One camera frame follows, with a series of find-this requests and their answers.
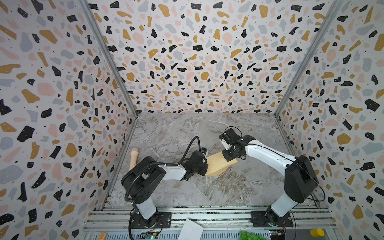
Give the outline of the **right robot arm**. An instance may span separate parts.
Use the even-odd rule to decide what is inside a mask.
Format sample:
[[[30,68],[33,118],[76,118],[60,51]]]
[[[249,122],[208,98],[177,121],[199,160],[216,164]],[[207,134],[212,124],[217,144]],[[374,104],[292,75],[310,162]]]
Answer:
[[[268,207],[267,216],[276,219],[284,217],[298,204],[303,203],[319,186],[310,160],[301,155],[294,157],[262,144],[256,138],[239,136],[232,128],[219,136],[225,150],[226,161],[236,158],[255,158],[272,167],[284,179],[284,193]]]

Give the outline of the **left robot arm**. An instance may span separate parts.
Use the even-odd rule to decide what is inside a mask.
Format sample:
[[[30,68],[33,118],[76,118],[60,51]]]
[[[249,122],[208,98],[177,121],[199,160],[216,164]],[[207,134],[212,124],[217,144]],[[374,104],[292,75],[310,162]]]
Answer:
[[[134,206],[142,220],[148,222],[158,214],[152,193],[161,181],[187,181],[195,174],[205,176],[208,167],[207,158],[199,151],[194,151],[180,163],[157,162],[148,156],[122,177],[121,184],[126,191],[124,199]]]

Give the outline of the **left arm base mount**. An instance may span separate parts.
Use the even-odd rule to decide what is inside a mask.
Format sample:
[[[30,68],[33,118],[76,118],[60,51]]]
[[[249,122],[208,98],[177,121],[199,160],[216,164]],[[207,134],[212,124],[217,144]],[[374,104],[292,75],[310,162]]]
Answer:
[[[169,229],[172,222],[171,212],[156,212],[148,220],[145,220],[140,213],[133,213],[130,221],[132,229]]]

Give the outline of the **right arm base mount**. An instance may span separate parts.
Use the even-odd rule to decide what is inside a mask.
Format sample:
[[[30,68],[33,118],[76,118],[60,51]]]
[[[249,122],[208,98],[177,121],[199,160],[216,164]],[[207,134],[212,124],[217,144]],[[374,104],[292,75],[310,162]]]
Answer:
[[[254,228],[282,228],[293,227],[293,218],[289,213],[283,217],[277,216],[273,211],[252,211],[251,223]]]

